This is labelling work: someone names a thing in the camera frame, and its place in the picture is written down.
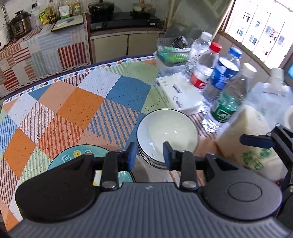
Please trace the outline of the blue fried egg plate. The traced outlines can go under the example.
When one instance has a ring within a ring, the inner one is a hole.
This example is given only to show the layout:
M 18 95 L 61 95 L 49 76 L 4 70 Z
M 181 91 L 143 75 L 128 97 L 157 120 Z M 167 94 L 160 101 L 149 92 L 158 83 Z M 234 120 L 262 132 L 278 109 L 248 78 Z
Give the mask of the blue fried egg plate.
M 115 149 L 114 151 L 117 154 L 121 154 L 122 152 L 126 150 Z M 83 156 L 85 154 L 93 155 L 91 163 L 90 163 L 91 168 L 102 169 L 105 156 L 109 152 L 110 151 L 108 149 L 97 146 L 97 145 L 91 145 L 91 144 L 76 145 L 60 152 L 53 159 L 53 161 L 51 162 L 47 170 L 49 171 L 64 163 L 70 162 L 71 160 L 75 160 L 77 157 Z M 102 174 L 101 170 L 95 171 L 95 177 L 93 181 L 94 186 L 100 186 L 101 174 Z M 120 171 L 118 172 L 118 182 L 119 182 L 119 187 L 121 187 L 123 182 L 135 182 L 135 179 L 131 171 Z

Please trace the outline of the white bowl dark rim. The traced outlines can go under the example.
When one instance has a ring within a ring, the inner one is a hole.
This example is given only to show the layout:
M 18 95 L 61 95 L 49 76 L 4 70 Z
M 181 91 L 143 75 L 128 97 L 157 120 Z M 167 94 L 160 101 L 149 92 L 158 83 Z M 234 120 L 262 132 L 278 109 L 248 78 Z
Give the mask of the white bowl dark rim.
M 169 142 L 174 150 L 195 152 L 199 145 L 198 129 L 185 114 L 160 109 L 147 114 L 137 128 L 140 156 L 157 169 L 166 169 L 163 143 Z

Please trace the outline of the large clear rice jug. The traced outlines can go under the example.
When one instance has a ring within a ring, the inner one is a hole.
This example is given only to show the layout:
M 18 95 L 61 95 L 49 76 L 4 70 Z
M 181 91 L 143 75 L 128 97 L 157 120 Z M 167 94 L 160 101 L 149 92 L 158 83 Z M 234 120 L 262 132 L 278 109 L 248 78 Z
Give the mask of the large clear rice jug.
M 292 129 L 292 89 L 284 84 L 284 71 L 273 68 L 269 83 L 257 83 L 240 109 L 216 134 L 216 144 L 225 158 L 272 181 L 288 172 L 274 149 L 242 145 L 243 134 L 265 135 L 276 124 Z

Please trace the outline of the green label water bottle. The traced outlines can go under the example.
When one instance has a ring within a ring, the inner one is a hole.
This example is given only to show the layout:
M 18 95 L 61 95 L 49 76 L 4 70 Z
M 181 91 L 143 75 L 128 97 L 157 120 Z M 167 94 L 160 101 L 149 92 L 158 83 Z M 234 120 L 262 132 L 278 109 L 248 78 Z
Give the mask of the green label water bottle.
M 256 72 L 254 66 L 244 63 L 240 72 L 228 80 L 202 121 L 206 131 L 217 132 L 238 111 L 249 91 L 249 81 L 254 78 Z

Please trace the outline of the colourful patchwork tablecloth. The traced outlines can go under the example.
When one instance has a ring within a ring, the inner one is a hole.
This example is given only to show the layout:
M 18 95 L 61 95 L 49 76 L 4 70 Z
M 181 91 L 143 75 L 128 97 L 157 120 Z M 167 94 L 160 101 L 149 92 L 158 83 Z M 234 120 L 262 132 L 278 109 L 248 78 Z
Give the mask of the colourful patchwork tablecloth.
M 148 113 L 164 109 L 155 57 L 126 58 L 51 78 L 1 108 L 1 228 L 22 219 L 15 191 L 78 145 L 125 149 Z

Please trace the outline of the white tissue pack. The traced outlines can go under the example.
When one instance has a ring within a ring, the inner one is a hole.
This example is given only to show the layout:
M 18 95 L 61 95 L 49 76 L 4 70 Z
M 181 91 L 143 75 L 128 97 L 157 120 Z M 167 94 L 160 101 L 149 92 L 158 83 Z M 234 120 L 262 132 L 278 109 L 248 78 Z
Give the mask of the white tissue pack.
M 203 104 L 204 98 L 200 91 L 188 83 L 181 73 L 157 77 L 154 86 L 168 108 L 187 116 L 197 113 Z

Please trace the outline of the blue label water bottle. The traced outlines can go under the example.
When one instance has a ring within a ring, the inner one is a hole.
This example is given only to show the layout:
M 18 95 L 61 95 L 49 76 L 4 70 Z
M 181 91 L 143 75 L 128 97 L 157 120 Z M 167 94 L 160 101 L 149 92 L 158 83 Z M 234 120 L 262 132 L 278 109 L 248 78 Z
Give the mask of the blue label water bottle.
M 218 98 L 220 92 L 223 91 L 228 81 L 238 74 L 241 56 L 242 51 L 240 49 L 231 47 L 226 56 L 219 57 L 209 77 L 208 84 L 202 91 L 205 107 L 209 108 Z

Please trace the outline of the red label water bottle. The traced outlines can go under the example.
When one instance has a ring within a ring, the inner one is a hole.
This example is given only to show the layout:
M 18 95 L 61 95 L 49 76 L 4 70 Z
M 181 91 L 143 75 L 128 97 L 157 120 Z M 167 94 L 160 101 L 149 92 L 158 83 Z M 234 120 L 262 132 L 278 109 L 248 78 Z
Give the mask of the red label water bottle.
M 197 89 L 202 90 L 208 84 L 221 50 L 220 44 L 212 42 L 209 49 L 199 57 L 190 79 L 190 83 Z

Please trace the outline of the clear basket with items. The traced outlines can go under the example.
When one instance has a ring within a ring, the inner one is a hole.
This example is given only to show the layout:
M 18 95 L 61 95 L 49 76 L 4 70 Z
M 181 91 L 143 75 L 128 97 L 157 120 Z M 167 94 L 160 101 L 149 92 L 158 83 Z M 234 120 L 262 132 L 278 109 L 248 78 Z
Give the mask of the clear basket with items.
M 170 76 L 182 71 L 194 42 L 192 38 L 187 38 L 187 47 L 179 49 L 171 45 L 174 40 L 175 38 L 158 38 L 156 40 L 154 56 L 161 76 Z

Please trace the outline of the clear white cap bottle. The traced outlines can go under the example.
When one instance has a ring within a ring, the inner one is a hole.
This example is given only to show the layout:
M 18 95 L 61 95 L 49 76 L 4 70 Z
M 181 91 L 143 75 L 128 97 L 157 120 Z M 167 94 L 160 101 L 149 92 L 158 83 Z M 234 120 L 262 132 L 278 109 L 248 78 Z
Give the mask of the clear white cap bottle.
M 200 37 L 193 42 L 189 52 L 188 60 L 181 72 L 187 82 L 191 79 L 191 75 L 199 57 L 209 49 L 209 46 L 212 42 L 212 37 L 212 34 L 204 31 L 201 33 Z

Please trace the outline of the cream base cabinet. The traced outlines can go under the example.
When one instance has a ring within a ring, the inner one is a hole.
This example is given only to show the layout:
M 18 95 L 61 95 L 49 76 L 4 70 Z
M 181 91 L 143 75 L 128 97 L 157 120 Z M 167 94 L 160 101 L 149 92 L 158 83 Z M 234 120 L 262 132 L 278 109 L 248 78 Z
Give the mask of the cream base cabinet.
M 159 28 L 123 28 L 90 33 L 91 62 L 152 55 L 156 50 L 156 40 L 164 33 Z

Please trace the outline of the striped patchwork counter cloth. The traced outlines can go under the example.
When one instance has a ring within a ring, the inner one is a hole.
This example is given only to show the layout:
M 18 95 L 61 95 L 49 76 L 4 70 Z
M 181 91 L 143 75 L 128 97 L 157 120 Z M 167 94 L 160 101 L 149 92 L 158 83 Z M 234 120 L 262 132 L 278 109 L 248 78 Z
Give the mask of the striped patchwork counter cloth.
M 87 15 L 82 24 L 37 27 L 1 49 L 1 98 L 44 78 L 90 65 Z

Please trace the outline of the black gas stove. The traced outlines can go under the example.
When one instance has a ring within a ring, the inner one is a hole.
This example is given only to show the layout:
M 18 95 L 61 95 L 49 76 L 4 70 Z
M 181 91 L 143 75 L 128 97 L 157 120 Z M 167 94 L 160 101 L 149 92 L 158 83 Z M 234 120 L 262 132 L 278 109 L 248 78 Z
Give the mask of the black gas stove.
M 150 13 L 116 12 L 109 15 L 91 15 L 90 32 L 123 28 L 163 28 L 162 21 Z

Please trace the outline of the black cutting board tray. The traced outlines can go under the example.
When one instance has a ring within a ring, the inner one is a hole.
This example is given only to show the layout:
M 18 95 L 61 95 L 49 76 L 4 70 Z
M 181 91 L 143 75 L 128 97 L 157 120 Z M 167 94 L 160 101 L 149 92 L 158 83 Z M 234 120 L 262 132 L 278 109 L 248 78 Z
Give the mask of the black cutting board tray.
M 68 17 L 66 19 L 60 19 L 54 24 L 53 28 L 51 29 L 51 32 L 55 32 L 61 29 L 66 29 L 76 25 L 81 25 L 83 23 L 84 23 L 83 15 L 76 15 L 76 16 Z

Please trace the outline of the black pot on stove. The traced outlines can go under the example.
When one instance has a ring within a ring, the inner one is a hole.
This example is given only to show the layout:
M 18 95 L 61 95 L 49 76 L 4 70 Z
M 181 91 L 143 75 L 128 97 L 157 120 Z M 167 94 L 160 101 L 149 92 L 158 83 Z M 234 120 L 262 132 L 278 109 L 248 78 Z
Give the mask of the black pot on stove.
M 114 12 L 114 3 L 109 1 L 95 1 L 88 4 L 89 13 L 92 15 L 112 14 Z

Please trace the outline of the yellow oil bottle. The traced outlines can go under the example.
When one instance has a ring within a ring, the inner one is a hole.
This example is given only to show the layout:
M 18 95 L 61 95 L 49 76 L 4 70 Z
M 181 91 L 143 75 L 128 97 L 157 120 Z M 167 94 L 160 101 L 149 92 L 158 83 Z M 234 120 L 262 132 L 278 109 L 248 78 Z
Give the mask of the yellow oil bottle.
M 56 10 L 56 6 L 53 2 L 53 0 L 49 0 L 49 4 L 48 4 L 48 20 L 50 24 L 56 23 L 57 21 L 57 10 Z

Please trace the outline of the black pressure cooker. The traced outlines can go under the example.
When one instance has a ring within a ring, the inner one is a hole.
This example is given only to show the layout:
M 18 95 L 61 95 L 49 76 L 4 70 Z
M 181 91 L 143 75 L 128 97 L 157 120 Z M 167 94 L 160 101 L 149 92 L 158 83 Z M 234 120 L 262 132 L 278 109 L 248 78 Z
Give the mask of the black pressure cooker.
M 30 14 L 20 10 L 15 13 L 15 17 L 10 21 L 10 26 L 15 39 L 20 39 L 31 32 Z

